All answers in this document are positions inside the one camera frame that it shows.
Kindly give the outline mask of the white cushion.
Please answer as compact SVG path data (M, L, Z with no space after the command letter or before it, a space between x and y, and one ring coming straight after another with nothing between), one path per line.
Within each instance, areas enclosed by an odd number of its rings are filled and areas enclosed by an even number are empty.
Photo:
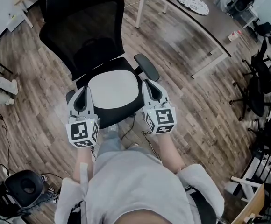
M93 77L88 87L93 104L101 109L115 109L133 102L139 94L138 81L128 70L113 70Z

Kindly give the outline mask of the black stool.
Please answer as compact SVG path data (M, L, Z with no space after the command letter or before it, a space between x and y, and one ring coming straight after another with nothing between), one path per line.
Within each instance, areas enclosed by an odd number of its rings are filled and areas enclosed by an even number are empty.
M23 170L9 176L5 181L7 191L20 207L33 204L43 191L41 177L31 170Z

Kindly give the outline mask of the dark table with white legs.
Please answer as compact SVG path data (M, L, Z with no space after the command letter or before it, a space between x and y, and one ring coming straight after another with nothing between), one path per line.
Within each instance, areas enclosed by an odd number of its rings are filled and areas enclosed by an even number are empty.
M200 30L205 36L207 36L212 42L215 43L218 50L222 54L214 59L212 62L207 64L197 73L192 75L193 79L202 76L207 71L211 70L218 63L231 57L235 51L235 42L231 42L228 36L235 30L237 25L234 20L228 15L223 13L217 6L211 1L206 0L206 5L209 8L208 15L200 15L188 8L183 7L177 0L160 0L165 4L165 8L171 8L176 12L183 15L188 21L190 21L198 30ZM143 10L146 4L146 0L140 0L137 19L135 23L136 28L140 28L141 22L143 21Z

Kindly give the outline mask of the wooden board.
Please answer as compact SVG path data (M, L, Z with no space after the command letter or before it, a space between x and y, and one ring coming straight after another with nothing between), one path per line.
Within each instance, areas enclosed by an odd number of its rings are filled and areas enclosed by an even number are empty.
M253 224L265 204L264 184L259 186L240 214L231 224Z

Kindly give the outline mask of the black swivel chair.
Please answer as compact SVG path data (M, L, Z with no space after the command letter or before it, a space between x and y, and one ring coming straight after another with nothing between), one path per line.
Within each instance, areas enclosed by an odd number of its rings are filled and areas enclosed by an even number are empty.
M265 63L269 58L264 59L264 55L268 48L266 37L264 37L261 48L258 53L251 58L251 62L242 60L246 63L251 70L250 73L245 75L252 75L249 84L246 88L242 89L237 82L233 82L233 86L237 86L242 98L230 100L229 104L235 102L243 102L242 115L239 120L243 120L246 111L253 111L259 117L264 115L264 108L267 106L271 108L271 101L265 102L265 94L271 93L271 64L267 66Z

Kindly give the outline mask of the round patterned mat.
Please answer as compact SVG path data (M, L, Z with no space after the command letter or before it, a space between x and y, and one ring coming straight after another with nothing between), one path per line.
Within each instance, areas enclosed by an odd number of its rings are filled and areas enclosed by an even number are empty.
M191 11L200 14L208 15L209 8L203 0L177 0L181 5L190 9Z

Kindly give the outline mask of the person's left shoe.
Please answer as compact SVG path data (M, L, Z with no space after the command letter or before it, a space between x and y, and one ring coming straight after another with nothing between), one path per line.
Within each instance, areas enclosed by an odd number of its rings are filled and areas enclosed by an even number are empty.
M107 133L110 133L110 132L118 133L118 130L119 130L118 125L114 124L114 125L111 125L111 126L109 126L107 128L102 129L102 132L103 132L103 134L107 134Z

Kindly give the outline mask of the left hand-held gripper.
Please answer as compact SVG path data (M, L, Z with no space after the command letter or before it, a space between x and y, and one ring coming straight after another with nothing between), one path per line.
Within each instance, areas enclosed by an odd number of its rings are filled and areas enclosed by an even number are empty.
M99 124L98 116L94 114L91 90L85 86L78 91L67 93L69 110L77 111L82 115L70 112L66 131L69 142L76 148L92 147L96 145Z

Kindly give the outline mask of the black waist bag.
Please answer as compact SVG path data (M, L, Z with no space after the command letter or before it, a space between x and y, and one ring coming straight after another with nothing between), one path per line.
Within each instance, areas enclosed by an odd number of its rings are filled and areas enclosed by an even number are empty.
M194 204L190 205L198 211L201 224L217 224L216 213L205 197L191 186L186 187L185 192L192 198Z

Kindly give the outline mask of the person's blue jeans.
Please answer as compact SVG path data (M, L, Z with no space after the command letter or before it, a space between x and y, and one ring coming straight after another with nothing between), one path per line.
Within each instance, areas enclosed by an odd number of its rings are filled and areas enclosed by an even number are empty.
M121 147L121 139L118 133L110 132L104 135L103 142L99 147L97 157L107 152L120 152L120 151L138 151L143 154L150 154L146 149L142 147L136 147L131 149L125 149Z

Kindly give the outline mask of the white metal rack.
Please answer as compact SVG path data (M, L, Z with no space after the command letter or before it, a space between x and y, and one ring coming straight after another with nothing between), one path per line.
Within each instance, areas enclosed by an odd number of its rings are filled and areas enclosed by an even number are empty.
M264 183L265 190L268 192L269 188L271 188L271 156L265 155L262 159L254 157L249 162L241 179L259 184ZM241 198L246 203L250 201L257 189L256 187L233 180L227 182L224 188L227 192Z

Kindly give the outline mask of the person's light shirt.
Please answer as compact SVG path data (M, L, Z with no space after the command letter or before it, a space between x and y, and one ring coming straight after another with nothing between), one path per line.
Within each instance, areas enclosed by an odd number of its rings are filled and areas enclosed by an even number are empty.
M79 203L82 224L114 224L121 215L135 210L192 216L197 224L198 211L185 192L188 186L205 197L217 218L223 215L224 198L201 165L190 165L175 174L150 154L107 152L97 157L88 185L63 179L55 224L73 224L69 216Z

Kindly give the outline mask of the red white bottle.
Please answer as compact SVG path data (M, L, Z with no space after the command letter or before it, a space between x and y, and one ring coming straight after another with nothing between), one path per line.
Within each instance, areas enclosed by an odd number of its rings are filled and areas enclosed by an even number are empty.
M240 30L234 31L232 32L229 36L228 39L233 42L234 40L236 40L240 35L242 34L242 32Z

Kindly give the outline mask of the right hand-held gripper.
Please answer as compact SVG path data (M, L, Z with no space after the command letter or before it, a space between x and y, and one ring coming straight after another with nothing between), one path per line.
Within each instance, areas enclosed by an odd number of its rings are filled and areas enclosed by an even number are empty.
M142 82L143 91L143 113L146 122L152 134L171 133L175 127L175 108L168 102L167 91L157 82L145 79ZM153 102L164 103L152 105Z

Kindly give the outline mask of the white box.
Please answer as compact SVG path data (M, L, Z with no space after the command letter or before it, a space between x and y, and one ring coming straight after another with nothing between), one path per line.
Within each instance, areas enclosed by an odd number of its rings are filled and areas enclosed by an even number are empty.
M7 29L13 32L24 20L21 14L12 15L7 22Z

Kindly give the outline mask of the person's right forearm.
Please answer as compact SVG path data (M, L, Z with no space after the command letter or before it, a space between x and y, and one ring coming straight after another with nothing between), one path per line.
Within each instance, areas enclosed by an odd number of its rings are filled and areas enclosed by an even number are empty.
M158 134L155 137L158 154L163 166L175 174L184 169L185 163L175 147L170 134Z

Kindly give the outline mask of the person's left forearm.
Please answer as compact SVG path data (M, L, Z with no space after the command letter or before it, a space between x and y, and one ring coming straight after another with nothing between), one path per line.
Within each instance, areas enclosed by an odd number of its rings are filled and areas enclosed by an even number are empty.
M90 147L78 148L73 180L88 185L93 178L93 161Z

